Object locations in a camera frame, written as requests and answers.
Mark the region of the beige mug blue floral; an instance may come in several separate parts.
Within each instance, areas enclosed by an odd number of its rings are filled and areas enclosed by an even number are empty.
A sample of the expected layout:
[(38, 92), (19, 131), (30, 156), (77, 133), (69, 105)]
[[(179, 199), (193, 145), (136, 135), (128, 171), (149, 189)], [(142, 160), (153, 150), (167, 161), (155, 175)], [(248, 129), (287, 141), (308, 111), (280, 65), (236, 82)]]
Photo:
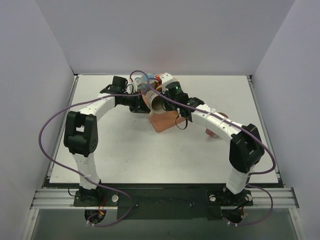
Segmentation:
[(149, 90), (145, 95), (145, 103), (146, 106), (149, 108), (150, 113), (149, 116), (151, 117), (154, 114), (163, 114), (166, 111), (163, 108), (164, 99), (156, 94), (154, 91)]

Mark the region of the orange mug black handle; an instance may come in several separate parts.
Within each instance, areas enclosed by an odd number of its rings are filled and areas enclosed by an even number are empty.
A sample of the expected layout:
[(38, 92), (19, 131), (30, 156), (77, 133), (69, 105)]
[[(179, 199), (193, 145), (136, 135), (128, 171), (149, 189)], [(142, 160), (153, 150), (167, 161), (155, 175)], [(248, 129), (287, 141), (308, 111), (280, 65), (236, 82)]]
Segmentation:
[(162, 75), (163, 75), (162, 73), (155, 75), (155, 82), (154, 82), (154, 89), (160, 93), (162, 92), (162, 79), (161, 79)]

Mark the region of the blue patterned ceramic mug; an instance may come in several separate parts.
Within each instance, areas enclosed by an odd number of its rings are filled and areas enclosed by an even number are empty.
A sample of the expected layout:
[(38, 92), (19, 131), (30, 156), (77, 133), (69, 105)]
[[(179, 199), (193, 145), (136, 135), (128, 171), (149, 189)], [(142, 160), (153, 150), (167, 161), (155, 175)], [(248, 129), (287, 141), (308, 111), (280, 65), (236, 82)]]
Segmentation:
[[(154, 82), (156, 80), (155, 75), (151, 73), (147, 73), (146, 75), (149, 78), (149, 84), (154, 88)], [(147, 77), (145, 75), (140, 76), (140, 78), (148, 85)]]

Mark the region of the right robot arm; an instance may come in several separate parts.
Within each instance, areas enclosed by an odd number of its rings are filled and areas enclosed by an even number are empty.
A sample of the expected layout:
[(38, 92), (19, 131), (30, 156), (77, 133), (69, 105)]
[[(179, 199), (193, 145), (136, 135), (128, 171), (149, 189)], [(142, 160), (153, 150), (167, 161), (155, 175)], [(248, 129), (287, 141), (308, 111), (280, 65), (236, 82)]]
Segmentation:
[(189, 97), (178, 81), (163, 86), (162, 94), (168, 98), (164, 101), (166, 111), (176, 111), (187, 121), (210, 130), (229, 144), (232, 171), (223, 198), (230, 205), (236, 204), (249, 182), (250, 173), (265, 154), (264, 148), (257, 142), (261, 140), (258, 128), (253, 124), (233, 122), (199, 98)]

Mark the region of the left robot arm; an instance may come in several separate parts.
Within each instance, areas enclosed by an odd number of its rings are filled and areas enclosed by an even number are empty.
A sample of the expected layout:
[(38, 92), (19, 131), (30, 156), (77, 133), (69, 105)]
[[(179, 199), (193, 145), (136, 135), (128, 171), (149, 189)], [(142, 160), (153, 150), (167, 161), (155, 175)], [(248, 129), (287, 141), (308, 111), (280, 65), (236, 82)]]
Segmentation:
[(66, 117), (63, 144), (68, 148), (81, 173), (79, 193), (92, 206), (99, 205), (103, 193), (98, 190), (98, 176), (94, 152), (98, 147), (98, 121), (118, 105), (127, 106), (132, 113), (149, 113), (142, 94), (144, 90), (127, 92), (128, 80), (114, 76), (112, 83), (103, 88), (95, 101), (78, 111), (69, 111)]

